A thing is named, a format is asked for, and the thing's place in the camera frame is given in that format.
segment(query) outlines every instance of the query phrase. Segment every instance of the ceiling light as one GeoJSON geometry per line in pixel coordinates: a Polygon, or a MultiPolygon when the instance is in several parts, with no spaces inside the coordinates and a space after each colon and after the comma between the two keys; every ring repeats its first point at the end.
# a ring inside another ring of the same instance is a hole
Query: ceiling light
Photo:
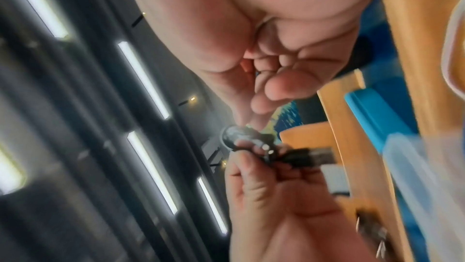
{"type": "Polygon", "coordinates": [[[205,184],[203,183],[202,177],[199,177],[197,181],[199,182],[200,187],[202,188],[202,191],[205,197],[207,198],[208,204],[210,205],[210,208],[213,211],[213,215],[215,216],[215,219],[217,220],[219,230],[221,231],[222,234],[227,234],[228,229],[226,228],[226,225],[224,224],[223,218],[221,218],[221,215],[219,214],[218,208],[215,206],[215,203],[213,203],[213,199],[210,193],[208,192],[205,184]]]}
{"type": "Polygon", "coordinates": [[[66,30],[66,27],[52,10],[47,0],[28,0],[28,2],[37,12],[54,37],[65,38],[68,36],[68,30],[66,30]]]}
{"type": "Polygon", "coordinates": [[[128,42],[120,42],[118,46],[120,47],[127,61],[131,65],[132,69],[134,69],[134,71],[136,72],[137,77],[139,78],[139,80],[142,82],[142,85],[145,87],[145,89],[149,93],[149,96],[154,101],[156,107],[160,111],[163,118],[164,119],[169,118],[170,113],[168,112],[168,109],[166,108],[165,103],[161,99],[158,92],[155,90],[155,87],[150,81],[150,78],[147,76],[147,73],[142,67],[142,64],[140,63],[139,59],[134,54],[134,51],[132,50],[131,45],[128,42]]]}
{"type": "Polygon", "coordinates": [[[156,186],[160,190],[163,198],[165,199],[166,203],[168,204],[169,208],[171,209],[171,212],[173,212],[173,215],[178,212],[178,208],[176,208],[176,204],[173,201],[173,198],[170,195],[170,192],[166,188],[165,183],[161,179],[160,174],[156,170],[155,164],[153,163],[152,159],[150,158],[149,154],[147,153],[147,150],[145,150],[144,146],[142,145],[142,142],[140,141],[139,137],[137,136],[135,131],[130,132],[127,135],[127,140],[133,147],[134,151],[136,151],[137,155],[139,156],[140,160],[144,164],[145,168],[149,172],[150,176],[154,180],[156,186]]]}
{"type": "Polygon", "coordinates": [[[21,188],[25,180],[13,161],[0,149],[0,195],[21,188]]]}

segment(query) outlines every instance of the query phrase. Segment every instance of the transparent plastic container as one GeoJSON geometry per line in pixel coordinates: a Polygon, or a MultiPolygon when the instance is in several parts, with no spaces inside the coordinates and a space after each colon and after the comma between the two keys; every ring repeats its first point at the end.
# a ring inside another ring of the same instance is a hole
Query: transparent plastic container
{"type": "Polygon", "coordinates": [[[383,157],[429,252],[442,262],[465,261],[463,135],[428,139],[392,135],[383,157]]]}

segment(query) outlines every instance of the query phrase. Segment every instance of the hand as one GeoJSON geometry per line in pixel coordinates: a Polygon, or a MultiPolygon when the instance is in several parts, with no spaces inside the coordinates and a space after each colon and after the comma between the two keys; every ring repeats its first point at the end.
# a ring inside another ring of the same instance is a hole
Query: hand
{"type": "Polygon", "coordinates": [[[158,38],[231,107],[236,123],[256,129],[345,66],[370,2],[136,1],[158,38]]]}
{"type": "Polygon", "coordinates": [[[226,168],[226,192],[232,262],[376,261],[319,169],[293,170],[283,163],[271,168],[239,151],[226,168]]]}

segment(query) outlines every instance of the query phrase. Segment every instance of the clear plastic lid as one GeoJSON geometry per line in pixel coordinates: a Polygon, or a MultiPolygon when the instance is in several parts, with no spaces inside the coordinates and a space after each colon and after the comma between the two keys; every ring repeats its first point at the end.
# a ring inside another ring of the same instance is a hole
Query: clear plastic lid
{"type": "Polygon", "coordinates": [[[465,261],[465,158],[461,133],[388,138],[383,157],[428,248],[442,262],[465,261]]]}

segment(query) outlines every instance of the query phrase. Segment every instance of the fluorescent ceiling light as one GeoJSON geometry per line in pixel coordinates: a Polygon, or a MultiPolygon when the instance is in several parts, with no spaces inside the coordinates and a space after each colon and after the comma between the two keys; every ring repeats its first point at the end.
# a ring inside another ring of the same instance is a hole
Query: fluorescent ceiling light
{"type": "Polygon", "coordinates": [[[215,203],[213,203],[212,196],[208,192],[205,184],[203,183],[202,177],[199,177],[199,179],[197,181],[199,182],[200,187],[202,188],[202,191],[203,191],[205,197],[207,198],[208,204],[210,205],[210,208],[213,211],[213,215],[215,216],[215,219],[217,220],[219,230],[221,230],[222,234],[227,234],[228,229],[226,228],[226,225],[224,224],[223,218],[221,218],[221,215],[219,214],[218,208],[215,206],[215,203]]]}
{"type": "Polygon", "coordinates": [[[37,12],[54,37],[65,38],[68,36],[68,30],[66,30],[66,27],[60,21],[46,0],[28,0],[28,2],[37,12]]]}
{"type": "Polygon", "coordinates": [[[173,212],[173,215],[178,212],[178,208],[176,208],[176,204],[173,201],[173,198],[170,195],[170,192],[166,188],[165,183],[161,179],[160,174],[156,170],[156,167],[154,163],[152,162],[152,159],[150,158],[149,154],[145,150],[144,146],[142,145],[142,142],[140,141],[139,137],[137,136],[135,131],[130,132],[127,135],[127,140],[133,147],[134,151],[136,151],[137,155],[139,156],[140,160],[144,164],[145,168],[149,172],[150,176],[154,180],[156,186],[160,190],[162,196],[165,198],[166,203],[171,209],[171,212],[173,212]]]}
{"type": "Polygon", "coordinates": [[[24,184],[25,177],[0,149],[0,190],[3,194],[11,193],[24,184]]]}
{"type": "Polygon", "coordinates": [[[168,109],[166,108],[165,103],[163,103],[163,100],[161,99],[158,92],[155,90],[155,87],[150,81],[150,78],[147,76],[147,73],[145,73],[145,70],[142,67],[139,59],[136,57],[136,55],[133,52],[131,45],[129,45],[128,42],[120,42],[118,46],[120,47],[127,61],[131,65],[132,69],[134,69],[134,71],[136,72],[137,77],[139,77],[140,81],[142,82],[145,89],[149,93],[149,96],[155,102],[155,105],[160,111],[163,118],[167,119],[168,117],[170,117],[170,113],[168,112],[168,109]]]}

